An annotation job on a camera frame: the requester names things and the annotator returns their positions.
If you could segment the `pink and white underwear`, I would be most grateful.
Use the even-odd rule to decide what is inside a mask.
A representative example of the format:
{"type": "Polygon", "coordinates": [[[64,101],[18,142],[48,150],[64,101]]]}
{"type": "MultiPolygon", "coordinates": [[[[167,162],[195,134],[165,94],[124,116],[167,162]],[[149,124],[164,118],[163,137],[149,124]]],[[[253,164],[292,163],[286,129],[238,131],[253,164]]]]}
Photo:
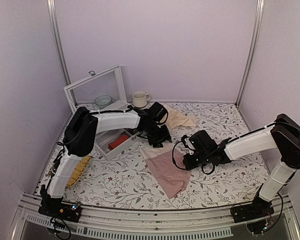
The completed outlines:
{"type": "Polygon", "coordinates": [[[165,143],[161,148],[150,146],[140,150],[150,173],[169,199],[186,190],[191,176],[190,171],[182,169],[183,155],[173,146],[165,143]]]}

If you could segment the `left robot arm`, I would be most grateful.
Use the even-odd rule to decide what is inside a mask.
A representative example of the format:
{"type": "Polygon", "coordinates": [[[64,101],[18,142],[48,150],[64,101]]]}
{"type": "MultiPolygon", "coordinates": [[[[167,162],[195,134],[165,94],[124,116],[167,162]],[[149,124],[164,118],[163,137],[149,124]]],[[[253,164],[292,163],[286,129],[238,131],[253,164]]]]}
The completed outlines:
{"type": "Polygon", "coordinates": [[[90,111],[79,107],[64,131],[63,140],[57,143],[61,150],[50,169],[50,180],[41,186],[40,196],[47,200],[45,209],[53,217],[64,213],[64,205],[59,201],[77,164],[92,152],[97,134],[136,129],[150,146],[161,148],[164,142],[172,140],[166,126],[168,116],[167,109],[158,102],[144,109],[129,105],[126,109],[90,111]]]}

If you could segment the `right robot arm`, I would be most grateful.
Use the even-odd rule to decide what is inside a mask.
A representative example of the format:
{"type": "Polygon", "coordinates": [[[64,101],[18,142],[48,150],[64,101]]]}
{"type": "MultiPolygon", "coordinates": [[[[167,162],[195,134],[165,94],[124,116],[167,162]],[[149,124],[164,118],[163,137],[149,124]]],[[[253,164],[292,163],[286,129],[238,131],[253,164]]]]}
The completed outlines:
{"type": "Polygon", "coordinates": [[[279,151],[279,162],[258,190],[256,201],[248,208],[252,218],[259,218],[268,210],[268,203],[300,169],[300,126],[283,113],[264,127],[220,143],[216,143],[205,130],[192,136],[184,135],[181,142],[189,150],[183,157],[187,171],[207,164],[213,167],[228,164],[267,150],[279,151]]]}

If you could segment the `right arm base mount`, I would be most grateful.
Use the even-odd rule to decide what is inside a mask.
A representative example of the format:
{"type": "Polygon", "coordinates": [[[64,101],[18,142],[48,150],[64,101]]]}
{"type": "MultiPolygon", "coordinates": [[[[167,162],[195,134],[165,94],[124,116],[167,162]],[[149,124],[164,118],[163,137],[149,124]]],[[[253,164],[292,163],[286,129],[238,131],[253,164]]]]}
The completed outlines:
{"type": "Polygon", "coordinates": [[[235,223],[246,222],[274,213],[271,201],[265,201],[256,196],[249,204],[235,204],[230,208],[230,214],[235,223]]]}

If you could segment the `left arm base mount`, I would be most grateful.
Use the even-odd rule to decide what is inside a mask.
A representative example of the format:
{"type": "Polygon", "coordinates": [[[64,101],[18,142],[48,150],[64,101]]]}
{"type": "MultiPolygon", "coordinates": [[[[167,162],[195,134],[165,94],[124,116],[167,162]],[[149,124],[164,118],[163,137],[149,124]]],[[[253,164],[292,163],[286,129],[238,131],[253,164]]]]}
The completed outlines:
{"type": "Polygon", "coordinates": [[[38,213],[48,217],[58,217],[62,220],[78,223],[82,208],[79,203],[63,203],[63,198],[51,198],[46,192],[40,194],[41,202],[38,213]]]}

